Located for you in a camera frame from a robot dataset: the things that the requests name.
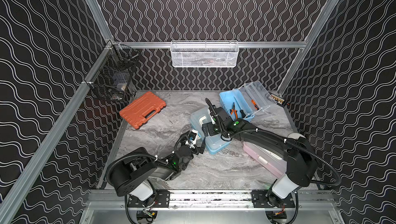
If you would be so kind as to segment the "blue toolbox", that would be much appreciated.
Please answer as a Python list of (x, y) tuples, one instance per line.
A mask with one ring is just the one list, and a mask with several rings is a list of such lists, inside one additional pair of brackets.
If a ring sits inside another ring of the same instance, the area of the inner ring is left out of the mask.
[(230, 142), (221, 138), (220, 129), (213, 124), (209, 107), (201, 108), (192, 113), (190, 122), (192, 128), (199, 132), (201, 140), (205, 141), (206, 150), (209, 154), (216, 154), (230, 144)]
[[(252, 121), (256, 116), (269, 116), (270, 110), (276, 106), (276, 102), (260, 81), (245, 83), (239, 88), (221, 92), (219, 96), (221, 106), (229, 114), (232, 104), (235, 102), (238, 118), (246, 121)], [(251, 102), (252, 99), (258, 104), (260, 110), (256, 110)], [(245, 118), (241, 117), (240, 110), (244, 110), (246, 113)]]

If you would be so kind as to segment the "pink toolbox with clear lid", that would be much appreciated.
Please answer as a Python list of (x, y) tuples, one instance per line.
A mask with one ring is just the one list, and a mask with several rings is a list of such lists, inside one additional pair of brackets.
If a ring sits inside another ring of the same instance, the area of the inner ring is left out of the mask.
[(276, 178), (281, 178), (286, 172), (287, 164), (281, 157), (252, 143), (243, 142), (243, 150)]

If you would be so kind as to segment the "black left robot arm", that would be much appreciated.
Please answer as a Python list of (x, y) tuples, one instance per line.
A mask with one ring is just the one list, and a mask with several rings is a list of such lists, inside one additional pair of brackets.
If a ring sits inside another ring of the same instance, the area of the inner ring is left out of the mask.
[(177, 178), (195, 156), (204, 153), (205, 147), (205, 138), (198, 131), (187, 131), (179, 137), (172, 152), (165, 158), (159, 159), (140, 147), (114, 160), (108, 166), (105, 178), (117, 196), (151, 201), (156, 196), (156, 190), (149, 178), (165, 181)]

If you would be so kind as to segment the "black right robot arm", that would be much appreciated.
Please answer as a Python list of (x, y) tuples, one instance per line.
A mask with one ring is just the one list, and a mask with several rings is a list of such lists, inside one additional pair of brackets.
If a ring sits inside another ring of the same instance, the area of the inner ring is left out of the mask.
[[(341, 184), (340, 173), (329, 162), (315, 154), (305, 136), (300, 134), (297, 138), (284, 137), (261, 129), (244, 119), (233, 120), (222, 107), (216, 107), (208, 98), (205, 98), (205, 102), (213, 120), (208, 124), (208, 135), (219, 135), (224, 142), (236, 139), (252, 143), (276, 154), (286, 162), (286, 172), (270, 186), (267, 192), (269, 200), (280, 202), (292, 192), (312, 183), (328, 187)], [(332, 182), (313, 180), (319, 164), (329, 168), (335, 180)]]

